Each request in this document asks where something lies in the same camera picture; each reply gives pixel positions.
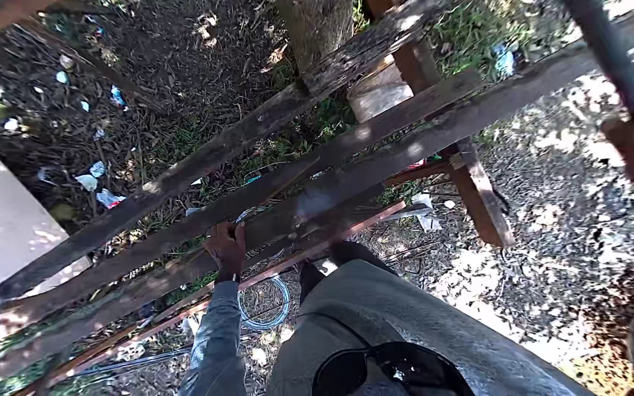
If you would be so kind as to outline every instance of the sunglasses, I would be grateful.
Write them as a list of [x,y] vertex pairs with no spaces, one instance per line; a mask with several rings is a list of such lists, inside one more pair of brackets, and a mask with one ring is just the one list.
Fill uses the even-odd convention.
[[345,349],[329,356],[314,376],[313,396],[350,395],[365,383],[369,359],[375,362],[388,379],[403,385],[410,394],[413,394],[410,391],[412,388],[437,388],[453,391],[458,396],[473,396],[469,384],[459,370],[433,350],[405,341],[371,346],[340,320],[334,321],[352,332],[365,347]]

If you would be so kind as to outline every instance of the soil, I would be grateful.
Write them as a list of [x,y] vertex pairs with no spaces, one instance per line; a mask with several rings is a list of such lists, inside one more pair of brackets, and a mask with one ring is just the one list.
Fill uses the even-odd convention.
[[[129,109],[123,111],[109,100],[109,81],[79,64],[68,71],[70,83],[60,84],[55,77],[60,53],[16,27],[0,32],[0,87],[13,116],[28,127],[0,127],[0,159],[47,209],[59,204],[75,209],[71,219],[62,220],[68,232],[106,210],[73,179],[94,162],[108,164],[100,179],[104,187],[128,195],[240,120],[292,75],[290,67],[280,67],[280,59],[289,57],[287,36],[270,2],[117,3],[117,15],[96,22],[61,17],[70,27],[63,33],[143,86],[168,115],[146,109],[132,95],[125,95]],[[543,52],[553,48],[545,46]],[[80,101],[90,103],[90,112]],[[597,133],[602,120],[622,113],[612,87],[592,73],[476,136],[483,166],[510,206],[516,239],[510,249],[480,242],[446,176],[429,179],[431,187],[424,191],[433,198],[441,230],[424,232],[416,220],[403,219],[379,223],[357,240],[404,279],[521,343],[597,394],[624,395],[634,387],[626,344],[634,311],[634,187]],[[295,134],[295,128],[278,135]],[[100,129],[105,135],[95,140]],[[320,131],[302,132],[312,139]],[[217,169],[97,254],[112,254],[179,219],[186,208],[216,199],[237,184],[234,173],[242,161],[259,151]],[[42,168],[57,185],[40,180]],[[449,209],[446,201],[454,206]],[[296,274],[281,276],[294,299]],[[247,293],[252,314],[280,299],[263,290],[269,298],[255,304],[261,287],[266,286]],[[265,393],[297,309],[292,300],[276,329],[243,334],[249,395]],[[191,342],[181,329],[170,329],[144,348],[154,355]],[[174,358],[84,392],[172,395],[187,365],[186,356]]]

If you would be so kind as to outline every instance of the tree trunk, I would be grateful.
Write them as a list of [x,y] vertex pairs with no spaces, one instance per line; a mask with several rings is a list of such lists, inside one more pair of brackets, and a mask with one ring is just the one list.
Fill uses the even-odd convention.
[[354,35],[351,0],[277,0],[300,73]]

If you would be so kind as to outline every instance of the metal rod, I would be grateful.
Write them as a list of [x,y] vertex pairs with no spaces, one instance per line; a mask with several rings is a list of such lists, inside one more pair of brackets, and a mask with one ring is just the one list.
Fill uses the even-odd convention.
[[583,38],[598,64],[611,80],[634,120],[634,64],[629,45],[621,40],[600,0],[563,0],[581,28]]

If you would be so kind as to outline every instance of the person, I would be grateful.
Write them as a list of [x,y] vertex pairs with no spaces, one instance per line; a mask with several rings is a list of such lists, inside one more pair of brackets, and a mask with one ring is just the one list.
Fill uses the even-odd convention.
[[[602,131],[634,181],[634,123]],[[214,227],[204,243],[219,265],[182,395],[245,395],[237,303],[244,226]],[[592,395],[522,346],[400,279],[365,247],[330,248],[338,269],[299,271],[300,310],[281,346],[269,395]],[[634,363],[634,323],[630,343]]]

